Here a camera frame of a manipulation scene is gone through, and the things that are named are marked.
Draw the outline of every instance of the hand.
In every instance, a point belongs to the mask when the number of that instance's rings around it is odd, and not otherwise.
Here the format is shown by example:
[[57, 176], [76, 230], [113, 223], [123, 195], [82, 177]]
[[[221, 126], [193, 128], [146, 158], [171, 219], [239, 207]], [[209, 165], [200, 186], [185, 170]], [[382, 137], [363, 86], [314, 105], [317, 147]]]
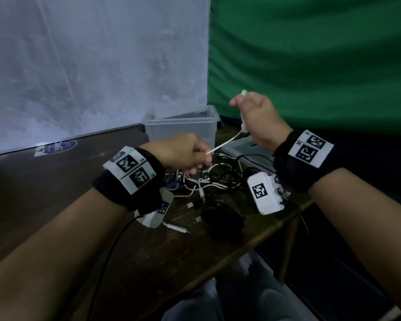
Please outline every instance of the hand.
[[140, 146], [153, 154], [165, 168], [181, 169], [195, 175], [197, 168], [209, 167], [213, 160], [209, 145], [193, 133], [178, 134], [169, 139]]
[[257, 92], [235, 96], [230, 106], [239, 107], [252, 139], [264, 150], [274, 152], [293, 130], [279, 116], [270, 99]]

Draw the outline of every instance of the forearm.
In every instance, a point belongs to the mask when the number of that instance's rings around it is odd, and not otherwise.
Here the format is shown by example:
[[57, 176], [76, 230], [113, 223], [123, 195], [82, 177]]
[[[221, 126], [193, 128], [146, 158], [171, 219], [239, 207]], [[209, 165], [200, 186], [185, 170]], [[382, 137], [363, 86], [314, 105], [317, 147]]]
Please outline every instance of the forearm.
[[52, 318], [126, 208], [91, 189], [0, 262], [0, 320]]
[[345, 169], [324, 176], [309, 193], [401, 308], [401, 205]]

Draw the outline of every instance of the table leg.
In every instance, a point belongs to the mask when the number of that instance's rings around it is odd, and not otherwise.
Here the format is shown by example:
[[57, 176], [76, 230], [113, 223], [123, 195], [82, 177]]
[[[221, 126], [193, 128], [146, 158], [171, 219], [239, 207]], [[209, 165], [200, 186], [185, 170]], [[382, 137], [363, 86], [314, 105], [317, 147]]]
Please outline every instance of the table leg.
[[286, 274], [286, 269], [288, 267], [289, 263], [289, 258], [291, 256], [291, 249], [293, 248], [294, 241], [295, 241], [295, 235], [297, 234], [297, 230], [299, 229], [299, 222], [300, 222], [300, 216], [297, 215], [286, 227], [285, 230], [285, 242], [283, 246], [283, 257], [276, 266], [274, 276], [278, 280], [278, 282], [283, 285], [284, 279], [285, 279], [285, 274]]

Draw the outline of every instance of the gray pants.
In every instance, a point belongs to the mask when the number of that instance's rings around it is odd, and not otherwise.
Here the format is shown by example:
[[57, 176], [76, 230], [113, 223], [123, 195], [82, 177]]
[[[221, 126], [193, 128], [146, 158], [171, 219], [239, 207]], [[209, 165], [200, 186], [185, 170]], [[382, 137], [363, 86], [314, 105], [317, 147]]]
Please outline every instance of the gray pants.
[[[162, 321], [225, 321], [217, 292], [211, 289], [212, 282], [215, 280], [210, 280], [189, 298], [178, 302], [163, 315]], [[259, 261], [250, 265], [244, 283], [245, 319], [301, 321], [282, 285]]]

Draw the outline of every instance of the white backdrop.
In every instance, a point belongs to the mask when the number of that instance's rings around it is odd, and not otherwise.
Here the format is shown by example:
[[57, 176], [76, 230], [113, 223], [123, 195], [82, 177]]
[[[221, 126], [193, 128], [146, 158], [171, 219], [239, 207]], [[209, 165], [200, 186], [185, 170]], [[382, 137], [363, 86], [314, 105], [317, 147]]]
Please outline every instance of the white backdrop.
[[0, 0], [0, 153], [207, 103], [209, 0]]

